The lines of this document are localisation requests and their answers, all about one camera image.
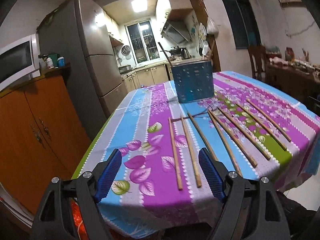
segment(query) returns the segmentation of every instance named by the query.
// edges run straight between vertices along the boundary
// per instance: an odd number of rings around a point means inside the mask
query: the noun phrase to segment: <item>cabinet handle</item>
[[[39,120],[40,120],[40,123],[42,124],[42,128],[43,128],[43,131],[46,133],[46,135],[51,138],[51,135],[49,133],[49,128],[47,126],[44,125],[43,121],[40,119],[39,117]]]
[[[36,130],[35,130],[35,128],[32,126],[32,124],[30,124],[30,127],[31,127],[31,129],[32,129],[32,131],[33,131],[33,133],[34,133],[34,135],[35,135],[36,140],[37,140],[39,143],[41,143],[41,145],[44,147],[43,141],[42,141],[41,136],[40,136],[40,132],[39,132],[39,131],[36,132]]]

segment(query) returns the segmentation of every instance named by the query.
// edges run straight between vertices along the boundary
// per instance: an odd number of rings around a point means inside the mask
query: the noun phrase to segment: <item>screw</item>
[[[238,177],[238,174],[235,171],[230,171],[229,176],[234,179],[234,178]]]
[[[58,177],[54,177],[52,178],[51,182],[52,183],[57,183],[59,181],[59,178]]]
[[[268,182],[269,182],[269,179],[268,179],[267,177],[262,177],[262,178],[261,178],[261,181],[262,181],[263,183],[268,183]]]
[[[92,175],[92,173],[90,171],[86,171],[84,174],[82,174],[82,176],[86,179],[90,178]]]

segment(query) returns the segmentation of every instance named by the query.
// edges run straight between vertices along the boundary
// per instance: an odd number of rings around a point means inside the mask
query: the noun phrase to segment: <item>tablecloth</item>
[[[221,204],[210,191],[198,165],[202,187],[196,187],[191,157],[181,122],[174,122],[175,144],[179,156],[183,190],[179,191],[169,134],[168,118],[187,112],[198,114],[207,108],[224,108],[271,156],[268,161],[219,111],[215,114],[238,137],[247,152],[257,161],[253,168],[236,144],[223,131],[244,178],[267,176],[275,188],[302,183],[315,174],[319,165],[320,118],[306,107],[262,82],[226,71],[213,74],[215,96],[179,104],[174,82],[166,82],[130,92],[118,106],[87,151],[74,174],[92,171],[118,148],[123,163],[108,196],[98,204],[106,224],[125,236],[142,238],[158,230],[179,225],[207,222],[213,226]],[[264,110],[291,137],[292,141],[258,113],[246,99]],[[235,103],[241,103],[263,121],[286,145],[284,151],[252,118]],[[234,170],[233,164],[209,116],[195,117],[219,161]],[[205,147],[189,119],[186,120],[197,153]]]

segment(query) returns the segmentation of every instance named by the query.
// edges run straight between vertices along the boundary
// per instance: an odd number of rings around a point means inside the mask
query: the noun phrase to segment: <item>chopstick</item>
[[[269,127],[267,127],[263,122],[261,122],[254,114],[250,113],[250,111],[246,110],[243,106],[241,106],[240,104],[237,104],[237,106],[239,106],[243,111],[245,111],[249,116],[251,116],[258,124],[260,124],[262,126],[262,128],[264,130],[266,130],[268,132],[268,134],[271,135],[271,137],[281,146],[282,149],[284,149],[285,151],[287,150],[287,147],[279,141],[279,139],[273,134],[273,132],[269,129]]]
[[[216,157],[210,143],[208,142],[207,138],[204,136],[203,132],[200,130],[200,127],[198,126],[198,124],[196,123],[196,121],[193,119],[192,115],[188,112],[187,113],[191,122],[193,123],[194,127],[196,128],[196,130],[198,131],[198,133],[200,134],[201,139],[203,140],[205,146],[207,147],[209,153],[211,154],[212,158],[215,161],[218,161],[218,158]]]
[[[178,162],[177,149],[176,149],[176,144],[174,141],[174,135],[173,135],[173,130],[172,130],[171,118],[169,118],[169,130],[170,130],[170,137],[171,137],[171,144],[172,144],[172,151],[173,151],[173,158],[174,158],[174,166],[176,168],[178,189],[182,190],[182,180],[181,180],[181,175],[180,175],[180,167],[179,167],[179,162]]]
[[[214,115],[214,113],[212,111],[210,111],[210,114],[211,114],[210,117],[213,117],[218,122],[218,124],[226,131],[226,133],[230,136],[230,138],[236,143],[236,145],[243,152],[244,156],[247,158],[247,160],[252,165],[252,167],[254,167],[254,168],[257,167],[258,163],[256,162],[256,160],[252,156],[250,156],[247,153],[247,151],[244,149],[241,141],[235,137],[235,135],[225,126],[225,124],[223,122],[221,122],[221,120],[218,117],[216,117]]]
[[[215,120],[214,117],[212,116],[213,113],[211,114],[211,111],[210,111],[209,109],[208,109],[208,114],[209,114],[210,119],[211,119],[214,127],[216,128],[216,130],[217,130],[217,132],[218,132],[218,134],[219,134],[219,136],[220,136],[220,138],[221,138],[221,140],[222,140],[222,142],[223,142],[223,144],[224,144],[224,146],[225,146],[225,148],[226,148],[226,150],[227,150],[227,152],[228,152],[228,155],[229,155],[230,160],[231,160],[231,162],[232,162],[232,164],[233,164],[233,167],[235,168],[236,172],[242,177],[242,173],[241,173],[240,167],[239,167],[239,165],[238,165],[238,163],[237,163],[237,161],[236,161],[236,158],[235,158],[235,156],[233,155],[233,152],[232,152],[232,150],[231,150],[231,148],[230,148],[230,146],[229,146],[226,138],[224,137],[222,131],[220,130],[220,128],[219,128],[216,120]]]
[[[191,156],[193,171],[195,173],[197,187],[199,188],[199,187],[202,187],[201,178],[200,178],[200,174],[199,174],[198,167],[196,164],[195,153],[193,151],[192,141],[191,141],[188,129],[187,129],[187,124],[186,124],[186,121],[183,119],[182,115],[181,115],[181,122],[182,122],[183,131],[184,131],[184,134],[186,135],[186,139],[187,139],[187,143],[188,143],[188,148],[189,148],[189,152],[190,152],[190,156]]]
[[[243,135],[262,153],[262,155],[267,160],[271,159],[271,157],[261,148],[261,146],[255,140],[252,139],[251,135],[249,135],[237,122],[235,122],[229,114],[223,111],[219,106],[218,109],[221,113],[223,113],[225,117],[229,119],[230,122],[232,122],[243,133]]]
[[[160,48],[162,49],[162,52],[164,53],[165,57],[167,58],[167,61],[169,62],[170,67],[173,68],[172,63],[171,63],[171,61],[169,60],[169,57],[168,57],[168,55],[166,54],[166,52],[165,52],[164,48],[162,47],[161,43],[158,42],[158,44],[160,45]]]
[[[249,99],[247,99],[247,102],[250,105],[252,105],[255,109],[257,109],[265,118],[267,118],[269,122],[271,122],[273,126],[276,127],[289,142],[291,142],[291,138],[285,133],[285,131],[275,121],[273,121],[265,112],[263,112],[258,106],[252,103]]]

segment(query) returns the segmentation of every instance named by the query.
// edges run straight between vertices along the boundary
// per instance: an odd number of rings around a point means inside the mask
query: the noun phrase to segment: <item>green stripe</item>
[[[106,121],[106,123],[102,126],[102,128],[100,129],[99,133],[97,134],[97,136],[94,138],[94,140],[92,141],[92,143],[90,144],[89,148],[87,149],[87,151],[85,152],[84,156],[82,157],[78,167],[75,170],[75,173],[73,174],[71,179],[76,179],[79,176],[79,173],[84,165],[84,162],[86,161],[89,153],[91,152],[92,148],[94,147],[95,143],[98,141],[98,138],[100,136],[100,134],[102,133],[103,129],[106,127],[106,125],[108,124],[110,118],[113,116],[114,112],[112,113],[112,115],[108,118],[108,120]]]
[[[232,102],[225,98],[222,94],[218,93],[217,98],[220,100],[220,103],[225,104],[230,111],[235,112],[235,114],[238,114],[239,116],[245,116],[246,117],[246,124],[245,126],[248,128],[250,125],[255,125],[255,120],[253,120],[250,116],[246,116],[245,112],[243,111],[237,111],[237,105],[234,104],[234,106],[231,106]],[[268,151],[277,159],[279,164],[281,165],[281,168],[284,168],[288,165],[290,162],[292,155],[288,152],[282,149],[282,147],[276,142],[275,139],[273,139],[269,134],[261,134],[259,132],[261,128],[256,128],[252,133],[255,135],[256,138],[264,139],[264,142],[261,142]]]

